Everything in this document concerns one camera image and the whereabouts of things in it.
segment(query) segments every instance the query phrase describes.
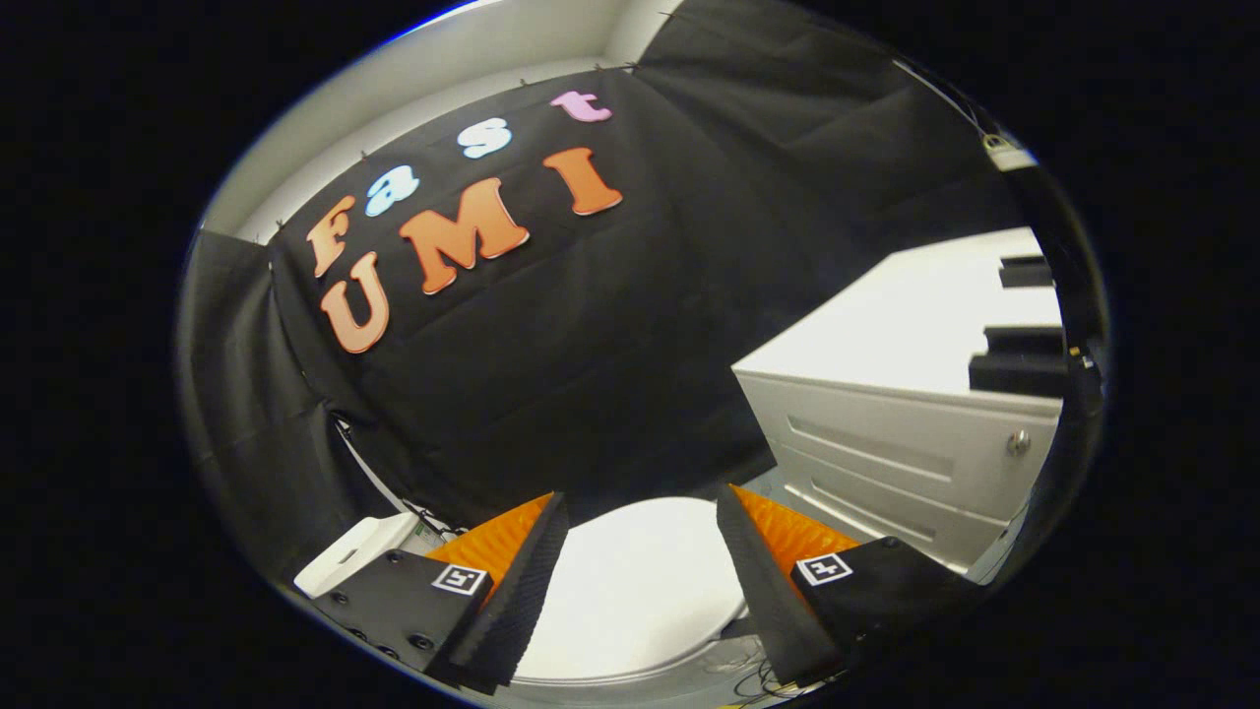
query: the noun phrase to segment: drawer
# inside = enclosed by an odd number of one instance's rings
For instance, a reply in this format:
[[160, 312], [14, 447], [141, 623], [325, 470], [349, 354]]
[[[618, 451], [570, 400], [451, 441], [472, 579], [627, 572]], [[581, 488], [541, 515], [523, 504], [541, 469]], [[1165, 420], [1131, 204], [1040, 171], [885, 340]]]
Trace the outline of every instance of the drawer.
[[969, 515], [853, 476], [825, 461], [771, 442], [796, 511], [858, 542], [893, 535], [937, 560], [968, 568], [1005, 521]]
[[[999, 520], [1014, 518], [1032, 490], [1061, 407], [1050, 417], [748, 375], [740, 384], [770, 442], [849, 477]], [[1007, 441], [1018, 431], [1029, 448], [1009, 456]]]

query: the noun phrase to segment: table surface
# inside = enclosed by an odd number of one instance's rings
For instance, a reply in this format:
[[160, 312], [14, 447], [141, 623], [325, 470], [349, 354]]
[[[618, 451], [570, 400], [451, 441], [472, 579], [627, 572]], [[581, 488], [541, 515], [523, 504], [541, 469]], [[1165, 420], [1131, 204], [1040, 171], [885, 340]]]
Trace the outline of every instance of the table surface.
[[985, 326], [1061, 324], [1053, 287], [1002, 287], [1003, 257], [1040, 253], [1027, 227], [900, 251], [732, 370], [999, 408], [1038, 399], [973, 392], [968, 368]]
[[743, 607], [713, 502], [635, 502], [570, 530], [517, 680], [649, 671], [699, 650]]

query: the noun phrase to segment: orange letter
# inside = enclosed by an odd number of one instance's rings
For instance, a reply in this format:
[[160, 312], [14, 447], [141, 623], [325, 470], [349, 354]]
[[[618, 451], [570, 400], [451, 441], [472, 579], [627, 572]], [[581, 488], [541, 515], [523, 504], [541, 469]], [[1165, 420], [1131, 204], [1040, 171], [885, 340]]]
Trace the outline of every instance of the orange letter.
[[377, 276], [377, 252], [365, 253], [354, 267], [350, 268], [350, 277], [359, 281], [364, 295], [368, 296], [368, 306], [372, 314], [368, 324], [359, 326], [350, 314], [350, 303], [345, 300], [345, 281], [339, 280], [324, 293], [319, 309], [328, 312], [328, 321], [333, 322], [333, 331], [341, 346], [353, 354], [367, 351], [386, 332], [389, 324], [389, 300], [381, 287], [381, 277]]
[[442, 261], [447, 256], [465, 268], [476, 264], [476, 237], [481, 234], [481, 257], [498, 258], [529, 238], [529, 230], [517, 225], [499, 198], [499, 178], [469, 185], [460, 196], [459, 220], [452, 222], [432, 209], [407, 219], [398, 234], [411, 239], [425, 269], [421, 288], [426, 295], [455, 282], [455, 268]]
[[333, 264], [333, 261], [336, 261], [341, 251], [345, 251], [345, 244], [336, 237], [345, 235], [345, 229], [350, 228], [350, 218], [345, 215], [350, 207], [354, 207], [354, 195], [346, 194], [306, 234], [306, 241], [310, 241], [311, 246], [315, 247], [315, 277], [324, 275], [324, 271]]
[[609, 189], [591, 165], [590, 147], [572, 147], [557, 152], [543, 160], [543, 165], [564, 178], [568, 190], [573, 193], [575, 214], [585, 217], [621, 203], [621, 193]]

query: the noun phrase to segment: screw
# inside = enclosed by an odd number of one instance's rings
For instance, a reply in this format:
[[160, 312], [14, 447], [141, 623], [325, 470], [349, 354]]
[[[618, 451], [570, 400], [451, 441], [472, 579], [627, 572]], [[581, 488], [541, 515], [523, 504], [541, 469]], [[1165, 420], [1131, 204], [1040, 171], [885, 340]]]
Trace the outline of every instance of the screw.
[[1007, 440], [1007, 456], [1023, 456], [1028, 452], [1028, 447], [1032, 446], [1032, 441], [1028, 440], [1028, 432], [1021, 429]]
[[412, 645], [412, 647], [415, 647], [417, 650], [426, 650], [427, 651], [427, 650], [432, 650], [433, 649], [433, 641], [428, 640], [427, 637], [425, 637], [425, 636], [422, 636], [420, 633], [416, 633], [416, 635], [408, 637], [407, 642], [410, 642]]

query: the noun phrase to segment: orange letter m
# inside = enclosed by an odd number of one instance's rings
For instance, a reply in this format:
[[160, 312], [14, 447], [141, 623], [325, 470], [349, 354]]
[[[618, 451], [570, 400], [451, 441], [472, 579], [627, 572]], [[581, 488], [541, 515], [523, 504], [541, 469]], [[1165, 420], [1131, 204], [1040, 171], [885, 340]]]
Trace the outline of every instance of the orange letter m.
[[498, 258], [529, 238], [529, 230], [517, 225], [499, 196], [498, 178], [469, 185], [460, 196], [457, 220], [426, 209], [398, 229], [411, 241], [425, 271], [426, 295], [433, 295], [455, 282], [456, 271], [442, 256], [471, 268], [476, 264], [476, 237], [481, 235], [481, 257]]

